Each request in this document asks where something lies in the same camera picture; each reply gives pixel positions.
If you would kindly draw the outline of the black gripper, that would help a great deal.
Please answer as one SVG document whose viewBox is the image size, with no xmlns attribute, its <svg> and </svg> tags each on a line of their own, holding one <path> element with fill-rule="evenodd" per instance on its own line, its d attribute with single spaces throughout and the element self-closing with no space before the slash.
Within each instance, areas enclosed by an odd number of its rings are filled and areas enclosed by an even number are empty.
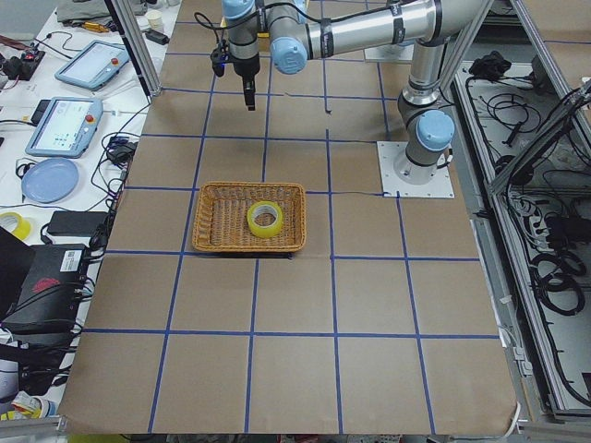
<svg viewBox="0 0 591 443">
<path fill-rule="evenodd" d="M 256 110 L 256 75 L 259 73 L 259 45 L 230 42 L 230 53 L 234 58 L 234 70 L 242 78 L 245 105 L 249 111 Z"/>
</svg>

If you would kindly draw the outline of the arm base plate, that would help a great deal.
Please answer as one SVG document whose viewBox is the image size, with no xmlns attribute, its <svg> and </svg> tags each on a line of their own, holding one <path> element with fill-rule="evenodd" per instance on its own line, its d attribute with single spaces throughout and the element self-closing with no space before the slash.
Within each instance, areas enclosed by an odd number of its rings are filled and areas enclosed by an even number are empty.
<svg viewBox="0 0 591 443">
<path fill-rule="evenodd" d="M 411 163 L 406 142 L 378 141 L 382 194 L 390 198 L 454 198 L 445 154 L 431 166 Z"/>
<path fill-rule="evenodd" d="M 414 52 L 414 43 L 387 44 L 364 50 L 366 62 L 410 65 Z"/>
</svg>

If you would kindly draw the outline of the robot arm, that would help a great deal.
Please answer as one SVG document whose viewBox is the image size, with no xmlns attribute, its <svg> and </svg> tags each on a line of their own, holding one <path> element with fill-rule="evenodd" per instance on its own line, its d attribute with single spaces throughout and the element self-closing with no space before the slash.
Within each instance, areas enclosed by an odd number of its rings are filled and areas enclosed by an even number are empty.
<svg viewBox="0 0 591 443">
<path fill-rule="evenodd" d="M 215 75 L 222 76 L 225 66 L 233 65 L 242 79 L 246 107 L 254 110 L 262 32 L 270 37 L 273 65 L 286 75 L 299 73 L 310 60 L 411 41 L 411 71 L 398 101 L 409 136 L 404 155 L 412 170 L 434 168 L 442 149 L 419 129 L 436 113 L 447 41 L 485 16 L 485 2 L 389 1 L 339 18 L 312 18 L 304 6 L 299 1 L 223 2 L 227 37 L 211 52 Z"/>
</svg>

